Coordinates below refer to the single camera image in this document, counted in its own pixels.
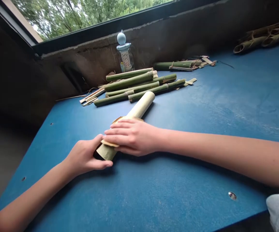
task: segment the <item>plastic bottle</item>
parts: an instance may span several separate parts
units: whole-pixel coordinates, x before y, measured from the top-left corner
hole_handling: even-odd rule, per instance
[[[120,52],[120,67],[121,71],[128,72],[128,71],[134,71],[134,62],[133,57],[130,52],[130,46],[131,43],[125,43],[126,37],[123,31],[118,33],[117,35],[117,41],[119,45],[117,46],[117,50]]]

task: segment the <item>blue table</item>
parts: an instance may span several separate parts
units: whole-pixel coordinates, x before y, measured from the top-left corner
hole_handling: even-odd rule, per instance
[[[167,129],[279,141],[279,47],[212,59],[234,69],[218,63],[178,72],[179,79],[197,82],[157,95],[145,121]],[[103,133],[133,106],[123,101],[82,107],[79,99],[57,103],[0,198],[0,210],[61,162],[78,140]],[[110,169],[69,183],[28,230],[214,231],[266,210],[269,188],[211,164],[164,153],[117,154],[113,162]]]

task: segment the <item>metal screw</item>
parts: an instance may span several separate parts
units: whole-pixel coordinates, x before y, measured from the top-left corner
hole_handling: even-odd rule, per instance
[[[237,199],[236,195],[235,195],[233,192],[229,192],[229,197],[230,197],[232,200],[236,200],[236,199]]]

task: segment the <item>blue bottle cap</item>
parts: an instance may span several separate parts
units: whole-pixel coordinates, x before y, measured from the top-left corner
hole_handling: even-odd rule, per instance
[[[117,46],[118,51],[127,50],[131,46],[131,43],[125,43],[126,37],[125,37],[125,34],[123,33],[123,30],[121,30],[121,32],[118,33],[117,41],[119,43],[119,45]]]

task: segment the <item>tree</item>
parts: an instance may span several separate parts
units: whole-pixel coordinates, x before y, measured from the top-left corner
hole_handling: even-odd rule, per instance
[[[43,40],[170,0],[11,0]]]

